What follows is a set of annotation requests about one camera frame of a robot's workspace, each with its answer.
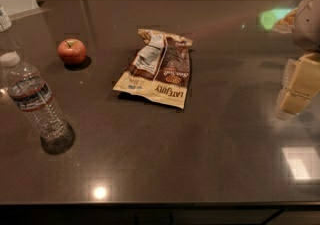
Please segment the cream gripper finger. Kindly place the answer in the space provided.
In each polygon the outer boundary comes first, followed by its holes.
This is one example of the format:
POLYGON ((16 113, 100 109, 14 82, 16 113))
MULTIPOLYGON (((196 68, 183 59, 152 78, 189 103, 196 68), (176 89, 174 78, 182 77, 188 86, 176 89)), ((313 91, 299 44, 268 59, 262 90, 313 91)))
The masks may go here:
POLYGON ((290 119, 299 115, 309 102, 307 98, 291 93, 287 89, 281 89, 276 100, 274 114, 278 119, 290 119))
POLYGON ((320 54, 305 53, 285 65, 283 86, 292 93, 313 98, 320 91, 320 54))

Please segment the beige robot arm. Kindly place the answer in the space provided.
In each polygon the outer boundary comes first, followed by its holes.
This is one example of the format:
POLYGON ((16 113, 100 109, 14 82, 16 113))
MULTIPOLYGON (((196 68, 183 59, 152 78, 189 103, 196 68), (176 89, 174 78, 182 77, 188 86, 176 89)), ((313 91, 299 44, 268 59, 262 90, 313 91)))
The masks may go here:
POLYGON ((294 44, 305 51, 285 65, 275 116, 286 120, 298 115, 320 92, 320 0, 302 0, 272 30, 291 33, 294 44))

